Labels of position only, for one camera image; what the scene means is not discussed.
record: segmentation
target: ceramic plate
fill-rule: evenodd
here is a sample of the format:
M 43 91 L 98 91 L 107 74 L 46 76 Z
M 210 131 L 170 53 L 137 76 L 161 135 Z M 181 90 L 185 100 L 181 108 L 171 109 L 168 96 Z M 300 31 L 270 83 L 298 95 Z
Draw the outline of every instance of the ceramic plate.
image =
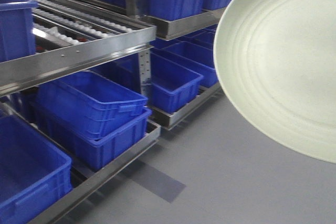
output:
M 233 0 L 214 57 L 225 93 L 251 124 L 336 162 L 336 0 Z

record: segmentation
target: storage rack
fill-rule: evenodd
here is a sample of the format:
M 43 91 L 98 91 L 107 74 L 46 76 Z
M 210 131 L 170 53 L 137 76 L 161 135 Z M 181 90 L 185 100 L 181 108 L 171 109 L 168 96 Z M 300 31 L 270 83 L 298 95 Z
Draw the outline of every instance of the storage rack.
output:
M 52 35 L 44 34 L 39 37 L 40 33 L 37 33 L 37 41 L 44 44 L 50 50 L 0 63 L 0 98 L 130 54 L 138 54 L 139 56 L 139 91 L 144 95 L 150 95 L 149 50 L 151 47 L 148 45 L 148 42 L 155 39 L 154 26 L 73 0 L 47 1 L 61 5 L 65 9 L 54 10 L 48 4 L 43 3 L 41 3 L 40 8 L 50 10 L 50 12 L 53 11 L 54 14 L 63 17 L 71 17 L 73 20 L 81 20 L 81 14 L 92 15 L 96 18 L 118 24 L 118 29 L 112 29 L 102 23 L 91 21 L 94 27 L 99 27 L 111 34 L 110 36 L 106 36 L 106 38 L 99 39 L 95 38 L 92 34 L 90 35 L 85 30 L 65 25 L 55 20 L 49 20 L 43 16 L 43 13 L 34 12 L 35 20 L 42 20 L 46 25 L 67 29 L 78 35 L 85 35 L 90 41 L 72 46 L 70 43 Z M 16 114 L 7 103 L 0 103 L 0 107 L 7 114 Z M 71 180 L 75 187 L 70 193 L 29 223 L 54 223 L 57 221 L 152 147 L 157 142 L 160 131 L 160 125 L 148 120 L 144 138 L 98 172 L 93 172 L 85 164 L 77 160 L 76 157 L 50 139 L 50 141 L 54 142 L 54 144 L 58 145 L 72 157 Z
M 155 25 L 157 38 L 164 40 L 173 40 L 194 31 L 218 24 L 222 14 L 225 11 L 225 8 L 217 10 L 203 10 L 203 12 L 198 15 L 169 21 L 147 15 L 147 0 L 126 0 L 126 8 L 121 8 L 119 6 L 111 5 L 99 0 L 79 1 L 90 5 L 99 6 L 114 12 L 127 14 L 135 20 L 145 22 L 146 24 Z M 219 82 L 210 88 L 201 87 L 198 96 L 193 101 L 186 104 L 184 107 L 173 114 L 168 114 L 158 108 L 152 107 L 153 120 L 159 125 L 163 126 L 166 130 L 171 130 L 220 90 L 221 86 Z
M 151 46 L 148 43 L 156 37 L 172 40 L 217 24 L 225 10 L 224 8 L 213 11 L 204 10 L 199 15 L 167 21 L 146 15 L 146 0 L 127 0 L 126 8 L 116 7 L 97 0 L 80 0 L 80 2 L 75 0 L 49 1 L 107 19 L 125 27 L 131 27 L 133 31 L 108 38 L 93 39 L 90 42 L 75 46 L 70 46 L 62 40 L 49 38 L 48 36 L 45 38 L 37 37 L 38 40 L 43 40 L 46 45 L 57 49 L 0 63 L 0 97 L 130 54 L 138 54 L 139 66 L 141 66 L 139 67 L 139 91 L 150 98 Z M 219 83 L 210 88 L 201 87 L 199 95 L 193 101 L 173 114 L 153 108 L 153 120 L 155 122 L 148 121 L 145 137 L 96 173 L 75 157 L 72 157 L 71 178 L 77 186 L 72 192 L 29 223 L 56 222 L 153 146 L 160 136 L 161 126 L 168 130 L 172 129 L 220 90 Z

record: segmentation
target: metal shelf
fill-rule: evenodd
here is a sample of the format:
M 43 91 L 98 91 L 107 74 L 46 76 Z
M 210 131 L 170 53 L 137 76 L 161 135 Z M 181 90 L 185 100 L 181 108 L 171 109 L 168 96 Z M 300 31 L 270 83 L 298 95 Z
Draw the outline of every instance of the metal shelf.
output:
M 79 180 L 80 184 L 31 220 L 29 224 L 55 223 L 156 144 L 160 131 L 161 128 L 158 124 L 148 121 L 145 137 L 104 168 L 96 173 L 72 174 L 73 178 Z
M 137 52 L 148 51 L 155 27 L 73 0 L 49 0 L 132 31 L 0 63 L 0 97 Z
M 100 0 L 77 0 L 77 1 L 81 1 L 87 4 L 92 5 L 93 7 L 101 7 L 107 10 L 110 10 L 112 12 L 116 12 L 116 13 L 120 13 L 122 15 L 126 15 L 126 9 L 117 5 L 111 5 L 108 4 L 104 1 L 100 1 Z
M 186 34 L 203 29 L 205 27 L 218 24 L 225 8 L 217 10 L 205 10 L 203 13 L 168 21 L 152 16 L 141 17 L 140 20 L 148 24 L 156 25 L 156 36 L 164 40 L 172 40 Z
M 199 95 L 194 100 L 187 103 L 185 106 L 183 106 L 181 109 L 173 114 L 168 114 L 156 107 L 152 107 L 152 120 L 161 125 L 164 129 L 170 131 L 173 127 L 177 126 L 182 120 L 184 120 L 188 115 L 197 110 L 211 96 L 213 96 L 220 90 L 222 90 L 222 88 L 219 82 L 214 84 L 210 88 L 202 87 L 199 91 Z

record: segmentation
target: gray floor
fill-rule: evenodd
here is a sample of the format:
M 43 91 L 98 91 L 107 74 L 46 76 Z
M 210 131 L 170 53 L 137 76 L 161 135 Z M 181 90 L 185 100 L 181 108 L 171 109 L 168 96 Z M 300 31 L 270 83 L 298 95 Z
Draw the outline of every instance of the gray floor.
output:
M 64 223 L 334 224 L 336 165 L 270 140 L 220 95 Z

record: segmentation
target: crate handle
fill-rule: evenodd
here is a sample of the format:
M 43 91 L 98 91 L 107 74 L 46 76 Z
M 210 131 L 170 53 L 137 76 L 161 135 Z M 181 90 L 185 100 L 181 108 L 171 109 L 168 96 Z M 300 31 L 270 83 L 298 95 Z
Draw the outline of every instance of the crate handle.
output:
M 119 107 L 119 112 L 131 112 L 134 111 L 136 107 L 136 105 L 122 105 Z
M 15 206 L 20 207 L 24 204 L 28 204 L 29 200 L 31 200 L 32 198 L 33 198 L 33 201 L 31 202 L 31 204 L 34 204 L 35 203 L 34 201 L 36 200 L 34 196 L 35 195 L 42 195 L 42 194 L 46 193 L 48 190 L 49 190 L 48 184 L 44 184 L 43 186 L 41 186 L 37 190 L 33 191 L 32 193 L 28 194 L 27 196 L 25 196 L 22 199 L 15 202 Z

